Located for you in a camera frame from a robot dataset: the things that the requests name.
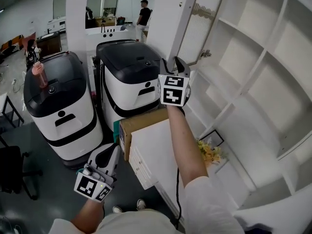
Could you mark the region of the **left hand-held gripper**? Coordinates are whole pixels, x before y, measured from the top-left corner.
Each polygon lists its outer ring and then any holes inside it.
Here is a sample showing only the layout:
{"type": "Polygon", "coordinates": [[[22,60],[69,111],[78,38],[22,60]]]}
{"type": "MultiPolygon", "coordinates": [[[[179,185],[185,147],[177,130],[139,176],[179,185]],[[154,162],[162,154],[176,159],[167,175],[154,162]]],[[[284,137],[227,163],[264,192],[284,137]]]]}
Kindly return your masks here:
{"type": "Polygon", "coordinates": [[[103,202],[114,188],[120,147],[105,144],[92,151],[87,163],[77,172],[74,191],[96,202],[103,202]]]}

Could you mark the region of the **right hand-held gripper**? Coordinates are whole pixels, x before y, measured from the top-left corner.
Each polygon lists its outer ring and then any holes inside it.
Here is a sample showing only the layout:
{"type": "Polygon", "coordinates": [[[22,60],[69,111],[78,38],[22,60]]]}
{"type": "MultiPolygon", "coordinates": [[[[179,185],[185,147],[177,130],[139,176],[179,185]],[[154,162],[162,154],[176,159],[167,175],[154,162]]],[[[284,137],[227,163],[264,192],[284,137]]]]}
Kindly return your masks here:
{"type": "Polygon", "coordinates": [[[190,74],[189,65],[179,57],[175,57],[177,74],[171,74],[167,68],[167,61],[160,61],[160,74],[158,75],[157,88],[159,104],[161,106],[177,106],[182,108],[190,98],[190,74]]]}

